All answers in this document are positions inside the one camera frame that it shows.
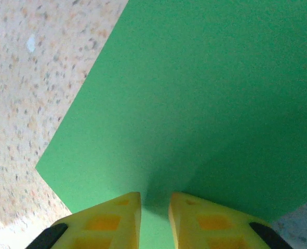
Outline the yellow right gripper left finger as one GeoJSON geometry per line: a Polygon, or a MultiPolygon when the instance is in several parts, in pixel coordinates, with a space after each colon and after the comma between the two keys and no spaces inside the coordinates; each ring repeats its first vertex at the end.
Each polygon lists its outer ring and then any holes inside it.
{"type": "Polygon", "coordinates": [[[139,248],[141,196],[130,192],[57,220],[27,248],[139,248]]]}

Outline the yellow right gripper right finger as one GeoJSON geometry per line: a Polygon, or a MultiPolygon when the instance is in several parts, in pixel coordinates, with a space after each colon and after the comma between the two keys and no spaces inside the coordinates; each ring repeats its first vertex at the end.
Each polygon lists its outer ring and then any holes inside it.
{"type": "Polygon", "coordinates": [[[264,220],[182,192],[168,216],[176,248],[290,248],[264,220]]]}

